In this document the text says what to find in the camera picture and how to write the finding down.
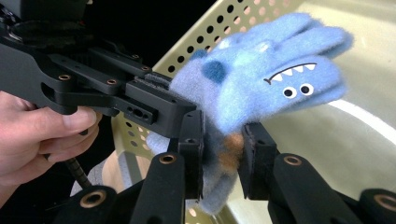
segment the googly eye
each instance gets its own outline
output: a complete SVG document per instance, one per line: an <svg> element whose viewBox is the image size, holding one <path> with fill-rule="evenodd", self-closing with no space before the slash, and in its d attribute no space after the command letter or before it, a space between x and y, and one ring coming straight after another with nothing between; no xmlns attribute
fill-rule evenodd
<svg viewBox="0 0 396 224"><path fill-rule="evenodd" d="M314 93L314 87L309 83L305 83L301 85L300 91L304 95L312 95Z"/></svg>
<svg viewBox="0 0 396 224"><path fill-rule="evenodd" d="M283 94L286 96L286 98L293 99L297 95L297 90L293 87L287 87L283 90Z"/></svg>

